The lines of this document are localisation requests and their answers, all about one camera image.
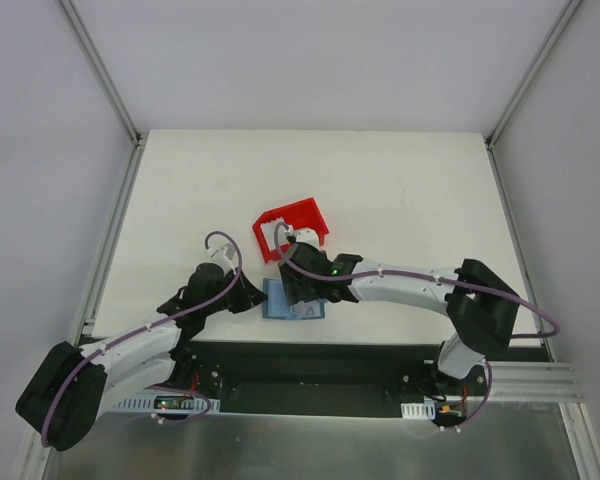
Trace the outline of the blue leather card holder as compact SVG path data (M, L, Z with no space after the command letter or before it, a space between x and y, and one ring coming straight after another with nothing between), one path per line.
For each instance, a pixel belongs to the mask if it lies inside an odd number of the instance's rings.
M268 296L262 304L262 317L265 320L299 320L291 314L292 305L289 305L285 298L281 280L265 278L263 291Z

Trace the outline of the red plastic bin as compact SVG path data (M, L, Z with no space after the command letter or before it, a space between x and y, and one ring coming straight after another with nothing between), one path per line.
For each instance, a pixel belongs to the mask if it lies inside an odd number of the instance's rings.
M252 225L253 233L265 263L278 261L280 255L274 246L275 226L284 222L294 230L311 229L315 232L315 246L323 246L329 233L327 223L313 197L276 207L263 212Z

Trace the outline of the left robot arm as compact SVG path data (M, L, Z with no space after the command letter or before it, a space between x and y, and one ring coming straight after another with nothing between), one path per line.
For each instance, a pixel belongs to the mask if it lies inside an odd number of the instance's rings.
M44 447L66 451L110 407L152 386L187 390L198 378L191 340L208 317L251 310L267 299L242 271L199 265L160 305L157 319L113 339L56 344L16 402L15 411Z

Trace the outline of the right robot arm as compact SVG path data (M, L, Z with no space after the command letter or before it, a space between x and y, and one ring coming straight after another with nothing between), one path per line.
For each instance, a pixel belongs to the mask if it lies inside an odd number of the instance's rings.
M318 248L296 242L278 267L291 304L384 302L449 319L454 334L442 343L430 369L431 385L441 394L461 388L470 370L505 352L513 336L519 296L478 260L466 259L458 268L408 271L354 254L330 260Z

